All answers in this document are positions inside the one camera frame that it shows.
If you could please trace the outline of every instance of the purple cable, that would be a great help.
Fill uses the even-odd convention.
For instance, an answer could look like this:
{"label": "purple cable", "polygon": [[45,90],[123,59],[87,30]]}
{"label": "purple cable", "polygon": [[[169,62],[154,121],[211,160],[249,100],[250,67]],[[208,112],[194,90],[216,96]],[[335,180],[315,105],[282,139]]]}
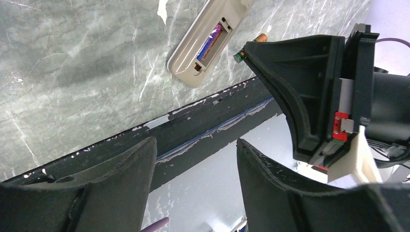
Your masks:
{"label": "purple cable", "polygon": [[407,47],[410,48],[410,43],[409,42],[407,42],[405,40],[402,40],[402,39],[398,39],[398,38],[383,38],[383,39],[376,40],[376,43],[384,42],[384,41],[399,42],[399,43],[402,43],[402,44],[404,44],[404,45],[406,45]]}
{"label": "purple cable", "polygon": [[151,225],[145,227],[141,232],[155,232],[159,228],[163,227],[166,223],[169,222],[169,217],[164,217],[163,219],[152,223]]}

